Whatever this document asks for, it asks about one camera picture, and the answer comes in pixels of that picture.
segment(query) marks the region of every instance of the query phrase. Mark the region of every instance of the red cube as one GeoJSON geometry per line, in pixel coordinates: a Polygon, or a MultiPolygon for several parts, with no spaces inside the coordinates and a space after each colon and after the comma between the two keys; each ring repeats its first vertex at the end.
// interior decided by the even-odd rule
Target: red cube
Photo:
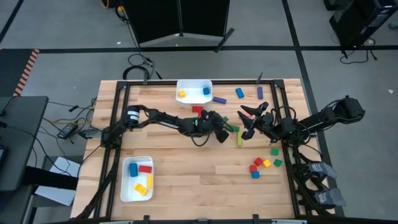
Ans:
{"type": "Polygon", "coordinates": [[[151,173],[151,172],[152,172],[152,167],[149,167],[149,166],[139,166],[138,172],[147,172],[147,173],[151,173]]]}
{"type": "Polygon", "coordinates": [[[261,158],[257,158],[257,159],[254,161],[254,164],[257,165],[257,166],[261,165],[261,164],[262,164],[262,159],[261,159],[261,158]]]}
{"type": "Polygon", "coordinates": [[[203,110],[202,106],[192,106],[192,112],[201,112],[203,110]]]}
{"type": "Polygon", "coordinates": [[[256,165],[250,165],[249,169],[250,169],[250,172],[257,171],[257,166],[256,165]]]}

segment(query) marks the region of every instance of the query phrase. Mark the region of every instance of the computer tower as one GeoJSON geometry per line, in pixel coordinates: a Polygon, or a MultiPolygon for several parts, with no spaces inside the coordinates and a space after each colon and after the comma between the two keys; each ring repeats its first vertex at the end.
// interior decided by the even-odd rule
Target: computer tower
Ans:
{"type": "Polygon", "coordinates": [[[361,46],[398,10],[398,0],[352,0],[329,22],[344,47],[361,46]]]}

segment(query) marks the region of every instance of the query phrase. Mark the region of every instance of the toy block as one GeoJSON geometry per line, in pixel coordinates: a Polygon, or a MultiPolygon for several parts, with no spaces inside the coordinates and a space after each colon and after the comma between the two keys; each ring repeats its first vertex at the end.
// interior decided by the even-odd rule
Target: toy block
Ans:
{"type": "Polygon", "coordinates": [[[236,134],[236,145],[242,146],[242,144],[243,144],[242,132],[238,131],[238,133],[236,134]]]}
{"type": "Polygon", "coordinates": [[[148,193],[148,189],[146,189],[141,184],[136,184],[134,186],[134,190],[138,191],[142,196],[145,196],[148,193]]]}
{"type": "Polygon", "coordinates": [[[277,167],[280,167],[280,165],[282,165],[282,161],[280,159],[276,159],[274,161],[274,165],[277,166],[277,167]]]}
{"type": "Polygon", "coordinates": [[[210,94],[210,89],[208,87],[203,88],[203,94],[204,95],[209,95],[210,94]]]}
{"type": "Polygon", "coordinates": [[[262,159],[261,159],[261,158],[257,158],[257,159],[254,161],[254,164],[257,165],[257,166],[261,165],[261,164],[262,164],[262,159]]]}
{"type": "Polygon", "coordinates": [[[139,172],[151,173],[151,172],[152,172],[152,167],[149,167],[149,166],[139,166],[138,171],[139,171],[139,172]]]}
{"type": "Polygon", "coordinates": [[[253,178],[253,179],[260,178],[260,172],[258,172],[258,171],[251,172],[251,178],[253,178]]]}
{"type": "Polygon", "coordinates": [[[259,97],[259,100],[262,100],[264,97],[262,95],[262,87],[261,86],[257,87],[257,96],[259,97]]]}
{"type": "Polygon", "coordinates": [[[271,155],[278,156],[279,155],[279,149],[277,149],[277,148],[271,149],[271,155]]]}
{"type": "Polygon", "coordinates": [[[202,111],[203,107],[202,106],[192,106],[192,112],[194,113],[199,113],[199,111],[202,111]]]}
{"type": "Polygon", "coordinates": [[[184,98],[184,97],[185,97],[185,91],[180,90],[180,91],[178,92],[178,95],[179,95],[181,98],[184,98]]]}
{"type": "Polygon", "coordinates": [[[235,89],[235,91],[236,91],[236,94],[238,94],[239,98],[244,98],[244,94],[243,94],[243,91],[241,88],[237,88],[237,89],[235,89]]]}
{"type": "Polygon", "coordinates": [[[252,164],[252,165],[249,166],[249,170],[250,170],[250,172],[257,171],[257,166],[252,164]]]}
{"type": "Polygon", "coordinates": [[[233,132],[239,132],[240,128],[238,126],[230,125],[233,132]]]}
{"type": "Polygon", "coordinates": [[[214,96],[213,97],[213,101],[217,102],[217,103],[222,103],[222,104],[226,104],[226,99],[222,99],[220,97],[214,96]]]}
{"type": "Polygon", "coordinates": [[[265,167],[269,167],[269,166],[271,166],[271,161],[269,160],[269,159],[266,159],[266,160],[264,160],[264,162],[262,162],[262,164],[265,166],[265,167]]]}
{"type": "Polygon", "coordinates": [[[153,184],[154,184],[154,177],[152,176],[152,174],[148,174],[147,175],[147,188],[153,188],[153,184]]]}
{"type": "Polygon", "coordinates": [[[130,177],[138,176],[138,166],[136,163],[129,164],[130,177]]]}

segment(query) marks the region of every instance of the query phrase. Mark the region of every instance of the white container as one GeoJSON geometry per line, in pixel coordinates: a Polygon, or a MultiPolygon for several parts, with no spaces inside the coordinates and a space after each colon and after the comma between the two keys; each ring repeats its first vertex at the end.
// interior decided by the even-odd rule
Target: white container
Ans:
{"type": "Polygon", "coordinates": [[[175,91],[175,99],[182,106],[204,106],[213,99],[213,84],[210,80],[179,80],[175,91]],[[203,88],[208,87],[210,94],[204,95],[203,88]],[[178,92],[185,91],[185,97],[181,98],[178,92]]]}
{"type": "Polygon", "coordinates": [[[129,164],[136,163],[138,167],[140,165],[143,166],[151,166],[152,167],[152,176],[154,178],[154,161],[149,156],[139,156],[139,157],[127,157],[123,160],[123,169],[122,169],[122,184],[120,190],[120,199],[123,202],[138,202],[145,201],[152,198],[154,194],[155,182],[152,183],[153,188],[147,188],[147,174],[144,172],[138,172],[137,177],[130,176],[129,164]],[[141,184],[145,188],[148,189],[148,193],[145,196],[142,196],[138,191],[134,190],[135,184],[141,184]]]}

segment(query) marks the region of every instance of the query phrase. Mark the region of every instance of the white paper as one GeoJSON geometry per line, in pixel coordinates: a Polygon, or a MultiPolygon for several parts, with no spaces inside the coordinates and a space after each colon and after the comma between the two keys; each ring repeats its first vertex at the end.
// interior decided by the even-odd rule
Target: white paper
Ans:
{"type": "MultiPolygon", "coordinates": [[[[77,164],[76,162],[66,160],[63,157],[58,157],[57,160],[54,162],[54,164],[60,169],[67,171],[70,175],[72,175],[72,177],[77,177],[77,172],[79,170],[80,165],[77,164]]],[[[58,174],[63,173],[63,171],[60,171],[54,165],[51,167],[50,172],[58,174]]],[[[59,202],[61,204],[70,206],[73,202],[73,199],[75,198],[76,191],[67,190],[67,189],[58,189],[55,187],[39,186],[36,190],[36,194],[51,199],[53,201],[59,202]]]]}

